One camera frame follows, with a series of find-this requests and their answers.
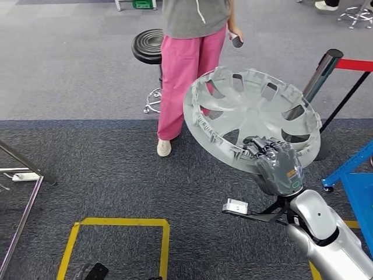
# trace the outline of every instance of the gray t-shirt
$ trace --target gray t-shirt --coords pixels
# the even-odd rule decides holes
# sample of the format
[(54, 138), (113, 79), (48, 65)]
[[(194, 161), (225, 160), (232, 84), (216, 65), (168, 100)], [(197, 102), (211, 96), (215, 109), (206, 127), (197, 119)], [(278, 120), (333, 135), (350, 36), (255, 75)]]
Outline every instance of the gray t-shirt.
[(164, 0), (163, 11), (166, 35), (199, 38), (223, 28), (229, 17), (229, 0)]

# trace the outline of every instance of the blue shelf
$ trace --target blue shelf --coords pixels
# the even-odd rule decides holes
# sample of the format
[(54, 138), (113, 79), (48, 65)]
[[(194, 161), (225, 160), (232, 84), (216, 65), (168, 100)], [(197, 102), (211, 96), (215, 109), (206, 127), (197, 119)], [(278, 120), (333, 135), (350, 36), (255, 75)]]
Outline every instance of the blue shelf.
[(341, 181), (373, 256), (373, 173), (347, 173)]
[(373, 173), (351, 173), (371, 155), (373, 139), (321, 181), (324, 188), (332, 188), (341, 180), (373, 257)]

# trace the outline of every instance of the pink pants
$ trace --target pink pants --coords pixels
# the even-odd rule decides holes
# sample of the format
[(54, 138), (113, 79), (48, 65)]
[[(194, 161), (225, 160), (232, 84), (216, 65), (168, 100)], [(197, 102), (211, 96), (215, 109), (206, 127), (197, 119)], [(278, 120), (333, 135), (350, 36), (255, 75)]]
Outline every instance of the pink pants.
[(185, 94), (197, 78), (219, 65), (225, 34), (225, 26), (203, 38), (164, 36), (161, 48), (163, 83), (157, 131), (160, 139), (172, 140), (180, 133)]

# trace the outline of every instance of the yellow tape square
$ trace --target yellow tape square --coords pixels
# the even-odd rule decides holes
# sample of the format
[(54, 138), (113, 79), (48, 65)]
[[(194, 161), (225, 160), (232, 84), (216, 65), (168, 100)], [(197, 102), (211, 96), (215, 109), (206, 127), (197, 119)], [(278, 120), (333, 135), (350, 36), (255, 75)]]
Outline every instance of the yellow tape square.
[(161, 247), (161, 264), (159, 276), (167, 279), (167, 265), (169, 262), (170, 225), (165, 219), (127, 219), (127, 218), (85, 218), (81, 222), (74, 223), (63, 253), (57, 274), (57, 280), (64, 280), (67, 267), (72, 256), (79, 227), (81, 225), (91, 226), (161, 226), (162, 242)]

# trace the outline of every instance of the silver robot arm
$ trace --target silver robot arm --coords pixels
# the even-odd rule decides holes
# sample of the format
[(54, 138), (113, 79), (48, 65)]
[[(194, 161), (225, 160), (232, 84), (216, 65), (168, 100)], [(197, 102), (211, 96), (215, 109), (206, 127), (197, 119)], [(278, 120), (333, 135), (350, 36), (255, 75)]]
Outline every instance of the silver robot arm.
[(259, 137), (247, 138), (244, 144), (261, 172), (254, 175), (255, 181), (277, 200), (264, 211), (254, 213), (247, 203), (228, 199), (223, 206), (224, 213), (286, 226), (291, 240), (307, 255), (323, 280), (373, 280), (373, 262), (363, 252), (360, 240), (321, 195), (304, 188), (301, 166), (292, 145)]

